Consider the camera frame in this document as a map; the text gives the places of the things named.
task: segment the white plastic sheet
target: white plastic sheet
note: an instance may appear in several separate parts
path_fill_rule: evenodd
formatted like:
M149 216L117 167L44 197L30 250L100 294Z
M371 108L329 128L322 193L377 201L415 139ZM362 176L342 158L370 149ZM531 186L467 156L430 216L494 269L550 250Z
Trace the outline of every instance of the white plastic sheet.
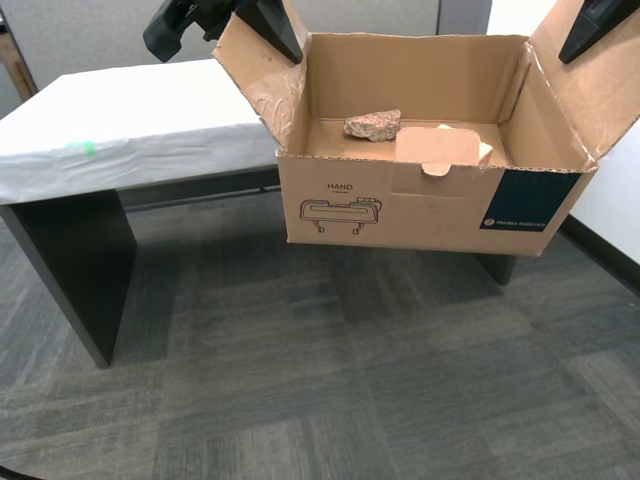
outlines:
M0 121L0 204L275 165L215 60L65 75Z

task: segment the table panel leg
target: table panel leg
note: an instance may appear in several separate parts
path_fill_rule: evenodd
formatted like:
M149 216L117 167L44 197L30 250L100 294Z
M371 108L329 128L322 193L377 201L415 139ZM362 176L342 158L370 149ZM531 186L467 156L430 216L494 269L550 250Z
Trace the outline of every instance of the table panel leg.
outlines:
M498 285L508 285L516 264L516 257L513 255L489 255L484 253L476 254L476 258L484 269L489 272Z
M95 363L108 367L136 254L115 190L5 205L1 211Z

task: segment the cardboard box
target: cardboard box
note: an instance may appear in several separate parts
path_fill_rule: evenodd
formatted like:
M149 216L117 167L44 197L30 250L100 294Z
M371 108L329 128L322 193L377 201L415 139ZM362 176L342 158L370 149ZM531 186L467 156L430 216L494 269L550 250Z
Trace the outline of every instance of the cardboard box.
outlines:
M214 55L282 146L289 241L540 255L640 114L640 11L566 66L582 3L559 0L531 38L410 38L311 35L285 2L300 65L234 16ZM392 109L477 132L489 164L432 176L393 141L343 135L345 118Z

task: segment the white wall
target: white wall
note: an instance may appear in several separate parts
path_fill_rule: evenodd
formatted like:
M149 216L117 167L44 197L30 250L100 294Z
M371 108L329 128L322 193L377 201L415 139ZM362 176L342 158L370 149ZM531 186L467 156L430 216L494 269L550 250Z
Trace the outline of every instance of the white wall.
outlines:
M162 1L0 0L0 6L37 86L44 88L66 73L157 62L147 52L142 32ZM294 4L312 31L433 35L438 21L438 0ZM214 44L204 42L202 34L195 25L189 28L173 61L209 58Z
M554 0L494 0L491 34L530 35ZM640 263L640 123L601 163L571 214Z

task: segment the rock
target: rock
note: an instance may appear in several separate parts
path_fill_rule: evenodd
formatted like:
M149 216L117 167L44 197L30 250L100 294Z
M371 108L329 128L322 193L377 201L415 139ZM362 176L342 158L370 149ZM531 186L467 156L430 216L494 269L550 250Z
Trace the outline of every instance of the rock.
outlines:
M344 133L372 142L393 140L400 130L400 110L376 112L344 121Z

